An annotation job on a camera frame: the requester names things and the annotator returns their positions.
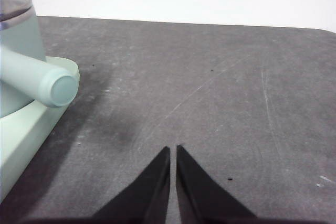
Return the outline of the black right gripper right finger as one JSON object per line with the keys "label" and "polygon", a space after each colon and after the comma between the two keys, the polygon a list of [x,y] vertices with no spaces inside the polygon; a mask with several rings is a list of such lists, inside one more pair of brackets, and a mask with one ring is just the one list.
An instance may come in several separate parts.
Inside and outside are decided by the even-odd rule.
{"label": "black right gripper right finger", "polygon": [[176,179],[182,223],[262,223],[215,182],[182,145],[176,148]]}

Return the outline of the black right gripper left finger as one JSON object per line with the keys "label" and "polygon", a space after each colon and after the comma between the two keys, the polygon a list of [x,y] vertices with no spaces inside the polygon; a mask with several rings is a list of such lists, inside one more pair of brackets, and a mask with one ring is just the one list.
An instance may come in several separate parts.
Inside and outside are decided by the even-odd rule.
{"label": "black right gripper left finger", "polygon": [[166,146],[123,191],[87,218],[36,219],[31,223],[165,223],[170,193]]}

